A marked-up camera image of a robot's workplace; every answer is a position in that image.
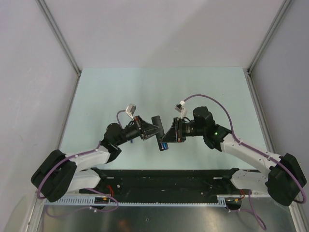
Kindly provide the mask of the light blue battery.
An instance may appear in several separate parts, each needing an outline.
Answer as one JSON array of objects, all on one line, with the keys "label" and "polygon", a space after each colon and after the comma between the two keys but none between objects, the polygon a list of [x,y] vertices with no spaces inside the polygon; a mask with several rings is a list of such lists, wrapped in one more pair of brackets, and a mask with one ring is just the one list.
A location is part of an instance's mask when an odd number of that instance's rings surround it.
[{"label": "light blue battery", "polygon": [[165,150],[168,150],[168,148],[169,148],[167,143],[163,143],[163,147],[164,147]]}]

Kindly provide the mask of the black remote control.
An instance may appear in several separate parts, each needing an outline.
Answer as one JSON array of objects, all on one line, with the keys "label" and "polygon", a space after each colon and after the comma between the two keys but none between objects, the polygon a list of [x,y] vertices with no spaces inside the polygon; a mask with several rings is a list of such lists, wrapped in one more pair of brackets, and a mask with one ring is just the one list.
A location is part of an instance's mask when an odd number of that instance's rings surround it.
[{"label": "black remote control", "polygon": [[162,121],[161,121],[160,116],[154,116],[151,119],[152,119],[152,124],[155,125],[155,126],[158,126],[161,129],[161,131],[158,132],[155,135],[157,143],[158,143],[159,150],[160,151],[168,150],[168,148],[169,148],[168,144],[161,142],[161,138],[165,135],[165,133],[164,133],[164,129],[163,129],[163,126],[162,126]]}]

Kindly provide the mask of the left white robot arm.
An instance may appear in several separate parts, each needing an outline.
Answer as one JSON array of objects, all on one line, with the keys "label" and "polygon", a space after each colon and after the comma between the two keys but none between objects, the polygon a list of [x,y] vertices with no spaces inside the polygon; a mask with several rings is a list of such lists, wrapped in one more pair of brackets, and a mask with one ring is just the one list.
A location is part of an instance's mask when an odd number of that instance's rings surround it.
[{"label": "left white robot arm", "polygon": [[52,151],[31,177],[37,188],[37,198],[55,202],[68,192],[92,189],[102,193],[107,182],[95,166],[114,161],[122,152],[120,145],[135,138],[147,140],[163,131],[159,123],[148,123],[136,116],[122,128],[118,123],[107,126],[97,147],[81,153],[65,154]]}]

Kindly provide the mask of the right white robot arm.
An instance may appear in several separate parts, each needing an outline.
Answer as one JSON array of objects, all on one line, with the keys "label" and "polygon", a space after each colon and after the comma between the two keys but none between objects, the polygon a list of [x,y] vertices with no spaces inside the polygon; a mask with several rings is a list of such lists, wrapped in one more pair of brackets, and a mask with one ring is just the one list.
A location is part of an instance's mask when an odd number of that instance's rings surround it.
[{"label": "right white robot arm", "polygon": [[268,193],[283,206],[290,206],[296,201],[307,180],[295,156],[265,152],[245,144],[231,130],[217,124],[205,106],[195,108],[193,117],[189,122],[174,118],[171,128],[160,141],[183,143],[187,137],[201,136],[208,148],[233,155],[259,171],[250,174],[234,169],[230,177],[223,181],[226,193],[234,194],[239,189],[248,189]]}]

